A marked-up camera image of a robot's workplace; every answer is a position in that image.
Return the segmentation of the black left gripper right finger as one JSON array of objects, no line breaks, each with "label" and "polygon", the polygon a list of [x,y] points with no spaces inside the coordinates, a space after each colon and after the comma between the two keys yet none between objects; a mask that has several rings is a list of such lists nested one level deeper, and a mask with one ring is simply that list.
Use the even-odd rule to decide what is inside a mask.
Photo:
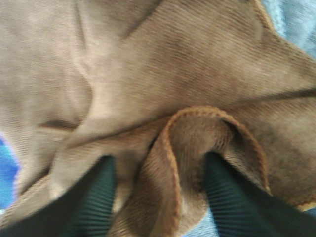
[{"label": "black left gripper right finger", "polygon": [[205,155],[204,189],[221,237],[314,237],[315,217],[271,196],[218,154]]}]

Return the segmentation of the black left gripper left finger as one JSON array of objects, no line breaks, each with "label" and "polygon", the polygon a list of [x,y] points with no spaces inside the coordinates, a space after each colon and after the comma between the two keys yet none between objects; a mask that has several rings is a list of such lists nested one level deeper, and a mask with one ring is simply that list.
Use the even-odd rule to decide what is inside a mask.
[{"label": "black left gripper left finger", "polygon": [[1,230],[2,237],[105,237],[112,221],[115,160],[102,156],[60,198]]}]

